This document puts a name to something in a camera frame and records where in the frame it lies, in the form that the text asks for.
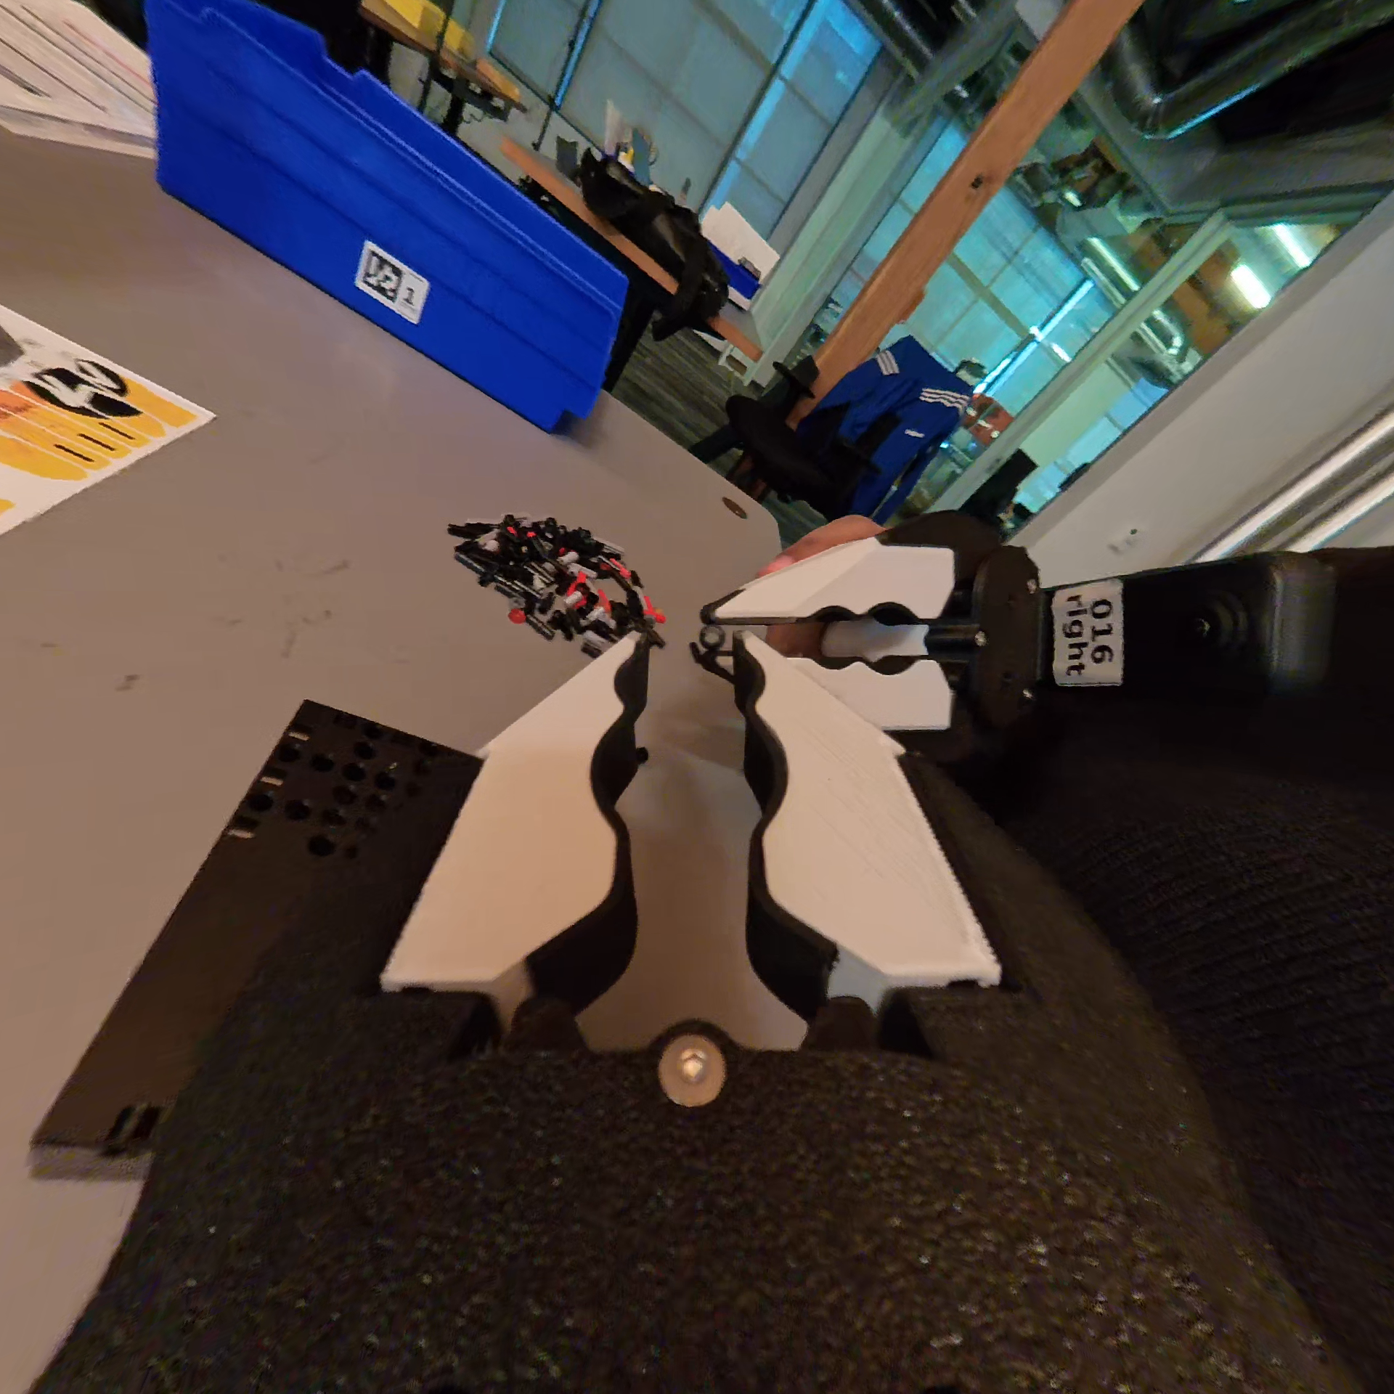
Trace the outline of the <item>blue striped jacket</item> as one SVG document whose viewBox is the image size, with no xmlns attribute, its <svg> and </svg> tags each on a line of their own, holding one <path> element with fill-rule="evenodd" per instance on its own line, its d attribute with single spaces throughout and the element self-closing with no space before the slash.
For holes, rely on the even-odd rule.
<svg viewBox="0 0 1394 1394">
<path fill-rule="evenodd" d="M 960 429 L 985 376 L 973 359 L 948 369 L 912 336 L 844 376 L 796 429 L 830 478 L 815 508 L 829 520 L 887 522 Z"/>
</svg>

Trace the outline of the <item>wooden beam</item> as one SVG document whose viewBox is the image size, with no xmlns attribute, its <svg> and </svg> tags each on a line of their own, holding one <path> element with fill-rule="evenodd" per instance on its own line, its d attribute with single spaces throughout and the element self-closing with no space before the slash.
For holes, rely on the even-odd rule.
<svg viewBox="0 0 1394 1394">
<path fill-rule="evenodd" d="M 925 288 L 988 203 L 1023 163 L 1043 130 L 1101 64 L 1139 2 L 1071 2 L 1043 35 L 998 105 L 985 117 L 820 354 L 810 399 L 791 412 L 802 422 L 832 387 L 875 356 L 882 339 L 923 301 Z"/>
</svg>

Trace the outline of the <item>black perforated block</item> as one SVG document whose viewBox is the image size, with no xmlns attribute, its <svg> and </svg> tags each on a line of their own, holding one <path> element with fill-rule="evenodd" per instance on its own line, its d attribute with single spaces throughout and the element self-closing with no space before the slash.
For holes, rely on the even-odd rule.
<svg viewBox="0 0 1394 1394">
<path fill-rule="evenodd" d="M 37 1180 L 143 1180 L 263 960 L 323 913 L 399 925 L 482 761 L 304 702 L 29 1146 Z"/>
</svg>

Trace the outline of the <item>silver ventilation duct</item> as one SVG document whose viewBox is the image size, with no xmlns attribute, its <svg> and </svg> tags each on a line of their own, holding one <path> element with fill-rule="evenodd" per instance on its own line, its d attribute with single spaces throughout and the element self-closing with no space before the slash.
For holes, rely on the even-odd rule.
<svg viewBox="0 0 1394 1394">
<path fill-rule="evenodd" d="M 1330 50 L 1390 24 L 1391 15 L 1391 2 L 1293 4 L 1172 88 L 1161 87 L 1146 27 L 1136 15 L 1111 45 L 1103 70 L 1127 123 L 1147 140 L 1171 142 Z"/>
</svg>

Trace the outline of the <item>black office chair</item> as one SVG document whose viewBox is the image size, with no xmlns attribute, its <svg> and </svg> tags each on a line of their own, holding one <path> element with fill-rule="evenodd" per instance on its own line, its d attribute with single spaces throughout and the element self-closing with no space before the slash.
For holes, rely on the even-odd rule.
<svg viewBox="0 0 1394 1394">
<path fill-rule="evenodd" d="M 810 432 L 791 425 L 791 414 L 814 395 L 819 367 L 814 357 L 796 366 L 776 362 L 777 379 L 762 395 L 732 395 L 726 402 L 726 425 L 689 447 L 711 465 L 739 450 L 747 467 L 734 467 L 726 478 L 757 488 L 757 497 L 774 493 L 786 502 L 801 500 L 827 518 L 849 513 L 852 495 L 869 458 L 842 435 L 845 409 L 817 422 Z"/>
</svg>

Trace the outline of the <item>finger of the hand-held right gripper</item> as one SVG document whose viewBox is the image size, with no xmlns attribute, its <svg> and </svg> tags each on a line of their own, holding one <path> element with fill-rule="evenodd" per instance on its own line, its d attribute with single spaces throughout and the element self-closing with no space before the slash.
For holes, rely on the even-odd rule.
<svg viewBox="0 0 1394 1394">
<path fill-rule="evenodd" d="M 820 551 L 749 581 L 703 608 L 704 624 L 728 629 L 827 626 L 890 610 L 900 623 L 928 623 L 957 585 L 953 550 L 902 546 L 875 535 Z"/>
<path fill-rule="evenodd" d="M 777 641 L 762 702 L 812 726 L 938 732 L 953 721 L 953 689 L 930 656 L 928 626 L 819 626 L 817 643 Z"/>
</svg>

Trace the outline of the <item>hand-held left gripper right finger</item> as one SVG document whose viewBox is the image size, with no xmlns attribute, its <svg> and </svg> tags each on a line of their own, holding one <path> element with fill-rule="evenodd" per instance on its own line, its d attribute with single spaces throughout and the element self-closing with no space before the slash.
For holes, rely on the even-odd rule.
<svg viewBox="0 0 1394 1394">
<path fill-rule="evenodd" d="M 737 638 L 734 676 L 761 809 L 746 915 L 761 983 L 802 1019 L 834 1000 L 880 1018 L 903 991 L 1001 988 L 903 744 L 764 639 Z"/>
</svg>

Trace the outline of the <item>wooden desk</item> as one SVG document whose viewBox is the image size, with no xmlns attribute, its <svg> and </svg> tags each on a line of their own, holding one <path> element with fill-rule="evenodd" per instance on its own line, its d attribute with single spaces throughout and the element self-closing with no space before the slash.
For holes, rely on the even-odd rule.
<svg viewBox="0 0 1394 1394">
<path fill-rule="evenodd" d="M 636 246 L 631 238 L 626 238 L 611 221 L 590 210 L 580 185 L 568 180 L 557 166 L 557 161 L 533 151 L 530 147 L 515 143 L 508 137 L 502 142 L 502 153 L 522 171 L 525 183 L 545 191 L 545 198 L 565 208 L 568 218 L 586 226 L 586 234 L 601 241 L 606 256 L 618 256 L 626 276 L 631 281 L 640 279 L 643 286 L 650 288 L 651 301 L 666 298 L 671 303 L 674 299 L 679 279 L 650 256 L 648 251 Z M 726 304 L 718 316 L 704 321 L 703 331 L 732 344 L 749 361 L 757 361 L 764 354 L 756 332 L 754 314 L 734 304 Z"/>
</svg>

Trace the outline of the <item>yellow grey sticker sheet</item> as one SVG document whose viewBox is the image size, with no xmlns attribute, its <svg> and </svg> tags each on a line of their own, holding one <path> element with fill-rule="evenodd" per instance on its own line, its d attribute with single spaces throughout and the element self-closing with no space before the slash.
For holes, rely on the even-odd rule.
<svg viewBox="0 0 1394 1394">
<path fill-rule="evenodd" d="M 172 389 L 2 307 L 2 532 L 215 419 Z"/>
</svg>

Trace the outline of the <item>pile of black red pins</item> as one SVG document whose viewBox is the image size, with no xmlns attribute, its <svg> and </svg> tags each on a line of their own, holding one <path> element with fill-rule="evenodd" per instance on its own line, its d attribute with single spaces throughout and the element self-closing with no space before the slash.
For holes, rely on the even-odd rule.
<svg viewBox="0 0 1394 1394">
<path fill-rule="evenodd" d="M 455 560 L 482 588 L 503 596 L 510 621 L 545 639 L 567 639 L 601 658 L 638 638 L 663 649 L 666 616 L 623 550 L 553 517 L 507 515 L 447 527 Z"/>
</svg>

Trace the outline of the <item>blue plastic bin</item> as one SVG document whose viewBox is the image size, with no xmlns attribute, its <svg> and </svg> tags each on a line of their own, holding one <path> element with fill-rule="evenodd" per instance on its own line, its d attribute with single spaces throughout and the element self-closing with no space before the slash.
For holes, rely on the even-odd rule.
<svg viewBox="0 0 1394 1394">
<path fill-rule="evenodd" d="M 323 37 L 148 4 L 162 188 L 535 427 L 591 415 L 628 281 Z"/>
</svg>

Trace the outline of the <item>black bag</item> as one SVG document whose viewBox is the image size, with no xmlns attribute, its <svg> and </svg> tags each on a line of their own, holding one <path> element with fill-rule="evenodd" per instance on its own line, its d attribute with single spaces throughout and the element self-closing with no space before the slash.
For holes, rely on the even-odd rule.
<svg viewBox="0 0 1394 1394">
<path fill-rule="evenodd" d="M 668 311 L 653 327 L 658 342 L 703 329 L 728 304 L 729 278 L 698 215 L 663 190 L 645 186 L 616 158 L 586 150 L 580 165 L 586 208 L 676 279 Z"/>
</svg>

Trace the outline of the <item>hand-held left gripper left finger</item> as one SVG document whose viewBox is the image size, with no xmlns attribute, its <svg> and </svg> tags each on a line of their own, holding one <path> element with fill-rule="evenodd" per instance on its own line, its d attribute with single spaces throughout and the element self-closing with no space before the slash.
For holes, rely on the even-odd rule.
<svg viewBox="0 0 1394 1394">
<path fill-rule="evenodd" d="M 621 835 L 598 759 L 605 739 L 635 732 L 650 648 L 621 639 L 484 747 L 382 991 L 475 993 L 510 1023 L 537 993 L 530 956 L 601 910 Z"/>
</svg>

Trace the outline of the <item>person's right hand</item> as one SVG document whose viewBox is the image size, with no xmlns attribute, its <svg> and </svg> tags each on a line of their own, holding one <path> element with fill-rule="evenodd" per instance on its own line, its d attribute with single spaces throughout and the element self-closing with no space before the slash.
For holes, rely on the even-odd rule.
<svg viewBox="0 0 1394 1394">
<path fill-rule="evenodd" d="M 804 563 L 820 553 L 827 553 L 837 546 L 877 538 L 885 528 L 870 517 L 842 517 L 822 528 L 804 535 L 796 543 L 787 546 L 779 556 L 761 568 L 757 578 L 762 580 L 789 566 Z"/>
</svg>

